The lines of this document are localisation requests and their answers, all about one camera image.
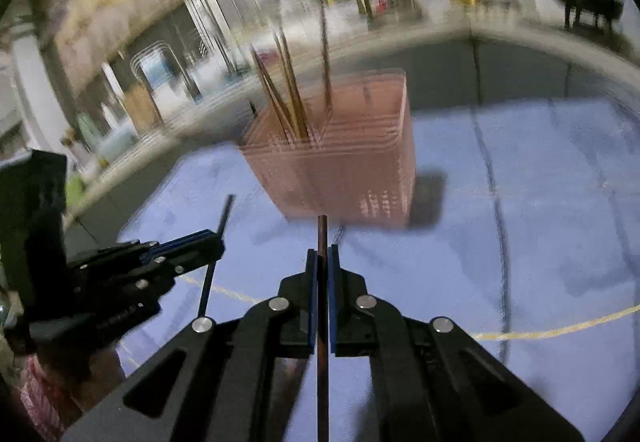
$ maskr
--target metal screw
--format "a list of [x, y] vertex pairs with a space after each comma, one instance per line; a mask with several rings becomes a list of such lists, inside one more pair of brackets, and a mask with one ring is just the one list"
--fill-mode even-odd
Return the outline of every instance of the metal screw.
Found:
[[360, 308], [373, 308], [378, 304], [378, 301], [369, 294], [363, 294], [356, 299], [356, 305]]
[[193, 328], [198, 334], [202, 334], [203, 332], [207, 332], [211, 330], [213, 326], [213, 321], [208, 317], [199, 317], [194, 319], [191, 323], [191, 328]]
[[289, 306], [289, 300], [285, 297], [275, 297], [269, 301], [269, 308], [271, 310], [280, 311], [287, 310]]
[[453, 330], [453, 321], [448, 317], [436, 317], [431, 324], [436, 332], [440, 334], [448, 334]]

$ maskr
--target yellow string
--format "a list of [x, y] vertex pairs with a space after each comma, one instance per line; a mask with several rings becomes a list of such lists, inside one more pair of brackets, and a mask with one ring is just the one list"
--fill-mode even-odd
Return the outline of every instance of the yellow string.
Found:
[[607, 316], [602, 316], [597, 319], [592, 319], [590, 321], [583, 321], [582, 323], [576, 323], [575, 325], [569, 325], [566, 327], [555, 328], [553, 330], [542, 330], [540, 332], [508, 332], [506, 334], [501, 334], [500, 332], [486, 332], [486, 333], [478, 333], [471, 334], [471, 337], [476, 341], [511, 341], [518, 339], [551, 339], [553, 337], [563, 336], [565, 334], [572, 334], [573, 332], [578, 332], [580, 330], [585, 330], [590, 327], [594, 327], [596, 325], [602, 325], [605, 323], [609, 323], [610, 321], [615, 321], [616, 319], [623, 318], [630, 314], [634, 314], [640, 311], [640, 305], [635, 305], [634, 307], [625, 308], [625, 310], [621, 310], [619, 312], [614, 312], [613, 314], [609, 314]]
[[[191, 283], [192, 285], [202, 285], [201, 281], [197, 279], [191, 278], [191, 276], [184, 276], [185, 281]], [[236, 291], [231, 291], [230, 289], [226, 289], [225, 287], [220, 287], [218, 285], [212, 285], [211, 290], [213, 292], [217, 292], [219, 294], [223, 294], [232, 299], [237, 299], [239, 301], [245, 301], [247, 303], [260, 303], [260, 299], [256, 299], [246, 294], [241, 294]], [[507, 332], [506, 334], [502, 334], [501, 332], [477, 332], [471, 334], [471, 337], [476, 341], [514, 341], [514, 340], [540, 340], [540, 339], [551, 339], [558, 336], [563, 336], [565, 334], [572, 334], [573, 332], [579, 332], [580, 330], [585, 330], [590, 327], [594, 327], [597, 325], [603, 325], [605, 323], [610, 323], [611, 321], [615, 321], [617, 319], [623, 318], [625, 316], [629, 316], [631, 314], [635, 314], [640, 311], [640, 305], [635, 305], [634, 307], [625, 308], [625, 310], [621, 310], [619, 312], [614, 312], [613, 314], [608, 314], [606, 316], [599, 317], [597, 319], [591, 319], [590, 321], [583, 321], [582, 323], [576, 323], [574, 325], [569, 325], [566, 327], [555, 328], [553, 330], [542, 330], [539, 332]], [[129, 349], [120, 342], [120, 345], [130, 354]]]

